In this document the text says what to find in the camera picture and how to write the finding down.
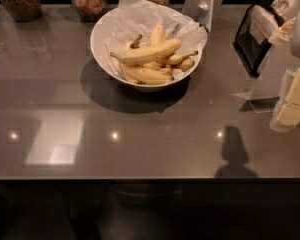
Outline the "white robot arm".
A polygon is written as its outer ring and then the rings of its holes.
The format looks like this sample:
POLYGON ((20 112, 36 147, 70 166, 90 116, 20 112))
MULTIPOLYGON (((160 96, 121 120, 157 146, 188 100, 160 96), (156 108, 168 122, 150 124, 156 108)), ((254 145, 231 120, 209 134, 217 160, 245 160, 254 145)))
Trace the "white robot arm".
POLYGON ((185 0, 182 13, 199 22, 208 32, 213 17, 217 15, 223 0, 185 0))

